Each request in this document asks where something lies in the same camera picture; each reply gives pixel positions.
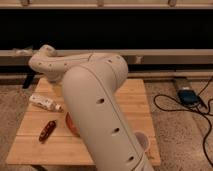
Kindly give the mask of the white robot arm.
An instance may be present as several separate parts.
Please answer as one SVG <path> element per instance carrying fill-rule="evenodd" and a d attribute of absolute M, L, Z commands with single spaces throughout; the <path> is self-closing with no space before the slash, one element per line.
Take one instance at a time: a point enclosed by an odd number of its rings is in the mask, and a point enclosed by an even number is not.
<path fill-rule="evenodd" d="M 59 57 L 44 45 L 29 66 L 61 85 L 66 108 L 98 171 L 154 171 L 115 98 L 128 75 L 122 56 L 92 52 Z"/>

